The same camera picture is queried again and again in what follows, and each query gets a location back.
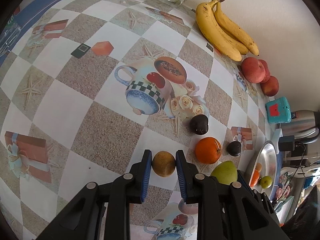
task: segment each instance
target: printed orange cube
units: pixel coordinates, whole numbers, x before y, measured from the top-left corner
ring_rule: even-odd
[[[113,46],[109,41],[102,41],[102,42],[97,42],[91,50],[93,51],[94,54],[97,56],[109,56],[110,53],[113,51]]]

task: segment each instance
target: metal rivet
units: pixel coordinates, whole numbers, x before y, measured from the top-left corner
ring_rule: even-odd
[[[88,184],[87,184],[87,188],[88,189],[93,189],[93,188],[95,188],[96,187],[96,184],[94,183],[94,182],[89,182]]]
[[[131,173],[126,173],[126,174],[123,175],[123,178],[124,179],[132,179],[133,175]]]
[[[202,173],[197,173],[195,177],[196,179],[204,179],[204,175]]]
[[[235,188],[241,188],[241,183],[239,181],[234,181],[232,183],[232,186],[235,187]]]

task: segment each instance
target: patterned tablecloth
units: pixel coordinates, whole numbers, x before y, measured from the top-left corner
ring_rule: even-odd
[[[62,0],[0,67],[1,211],[19,239],[35,239],[87,182],[112,182],[144,149],[153,156],[182,149],[210,174],[217,164],[203,165],[194,155],[201,137],[217,138],[219,161],[244,170],[254,150],[228,155],[230,129],[250,127],[253,149],[260,149],[274,130],[268,101],[260,85],[207,43],[190,8]],[[185,126],[195,114],[209,117],[204,136]],[[132,239],[155,237],[144,225],[165,230],[179,219],[188,222],[176,230],[196,239],[197,214],[184,214],[180,200],[176,171],[167,178],[151,171],[148,197],[133,207]]]

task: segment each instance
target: kettle label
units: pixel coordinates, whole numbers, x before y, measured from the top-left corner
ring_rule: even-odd
[[[296,119],[296,118],[298,118],[298,112],[292,112],[291,119]]]

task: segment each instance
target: stainless steel kettle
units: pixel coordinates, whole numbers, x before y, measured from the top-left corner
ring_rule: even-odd
[[[320,136],[320,112],[310,110],[299,110],[291,112],[291,122],[281,124],[284,136],[294,135],[294,139],[301,143],[313,143]]]

